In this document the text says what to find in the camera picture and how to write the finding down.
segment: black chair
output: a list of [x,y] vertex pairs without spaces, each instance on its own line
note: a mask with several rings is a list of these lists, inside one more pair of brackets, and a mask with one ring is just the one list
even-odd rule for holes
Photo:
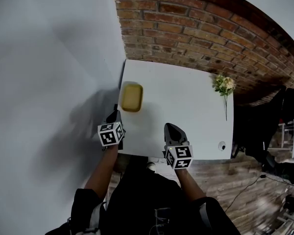
[[288,88],[285,92],[282,119],[286,124],[294,119],[294,89]]
[[263,105],[234,107],[233,140],[238,148],[233,158],[244,151],[258,162],[267,160],[268,146],[280,122],[285,91],[286,87],[282,86],[274,98]]

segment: white sneaker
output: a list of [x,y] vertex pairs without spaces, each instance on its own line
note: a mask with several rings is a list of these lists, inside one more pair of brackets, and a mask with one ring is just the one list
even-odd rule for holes
[[147,163],[146,168],[149,169],[149,170],[152,170],[152,171],[156,172],[156,164],[153,163],[153,162]]

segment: yellow container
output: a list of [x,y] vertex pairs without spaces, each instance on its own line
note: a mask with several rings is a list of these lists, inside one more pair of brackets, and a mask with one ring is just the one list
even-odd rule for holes
[[124,87],[122,109],[127,112],[138,112],[142,107],[143,87],[139,84],[128,84]]

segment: flower stem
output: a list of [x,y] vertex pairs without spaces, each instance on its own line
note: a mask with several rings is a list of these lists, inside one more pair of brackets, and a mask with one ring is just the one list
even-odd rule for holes
[[227,95],[224,95],[224,101],[225,101],[225,120],[227,121]]

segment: person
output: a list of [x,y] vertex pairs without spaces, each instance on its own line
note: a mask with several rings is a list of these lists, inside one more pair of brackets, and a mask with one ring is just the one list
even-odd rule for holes
[[266,159],[262,165],[262,171],[268,174],[289,180],[294,185],[294,159],[293,163],[285,162],[278,163],[274,157],[271,156],[270,160]]
[[186,169],[176,170],[180,181],[169,180],[132,156],[123,178],[103,207],[118,146],[109,146],[84,189],[77,189],[71,218],[48,232],[58,234],[221,234],[240,233],[218,201],[207,197]]
[[294,197],[292,195],[287,195],[285,197],[285,204],[283,208],[288,209],[291,212],[294,212]]

